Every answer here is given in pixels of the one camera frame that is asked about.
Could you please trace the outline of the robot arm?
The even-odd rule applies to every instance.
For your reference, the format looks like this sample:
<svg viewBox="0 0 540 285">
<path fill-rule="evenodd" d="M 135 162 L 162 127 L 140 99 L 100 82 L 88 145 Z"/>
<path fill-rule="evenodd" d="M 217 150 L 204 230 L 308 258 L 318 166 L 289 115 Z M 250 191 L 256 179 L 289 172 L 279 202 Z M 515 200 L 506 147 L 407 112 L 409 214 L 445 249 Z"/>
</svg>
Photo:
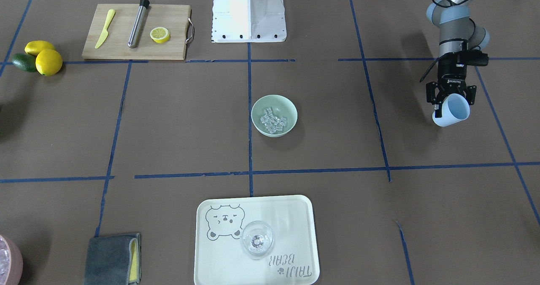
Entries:
<svg viewBox="0 0 540 285">
<path fill-rule="evenodd" d="M 439 30 L 439 53 L 420 81 L 437 68 L 437 79 L 426 83 L 426 100 L 434 107 L 432 120 L 440 127 L 470 116 L 478 88 L 466 83 L 467 68 L 485 67 L 489 63 L 489 56 L 483 50 L 490 34 L 472 20 L 471 1 L 432 0 L 426 11 L 427 18 Z"/>
</svg>

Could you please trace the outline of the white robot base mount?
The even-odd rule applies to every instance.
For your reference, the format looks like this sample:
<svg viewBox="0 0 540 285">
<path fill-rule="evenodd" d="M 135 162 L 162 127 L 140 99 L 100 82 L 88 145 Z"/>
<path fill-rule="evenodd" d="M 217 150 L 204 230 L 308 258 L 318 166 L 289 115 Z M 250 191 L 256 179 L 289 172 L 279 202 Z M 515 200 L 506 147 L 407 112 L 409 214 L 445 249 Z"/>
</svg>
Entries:
<svg viewBox="0 0 540 285">
<path fill-rule="evenodd" d="M 281 43 L 287 39 L 284 0 L 213 0 L 213 43 Z"/>
</svg>

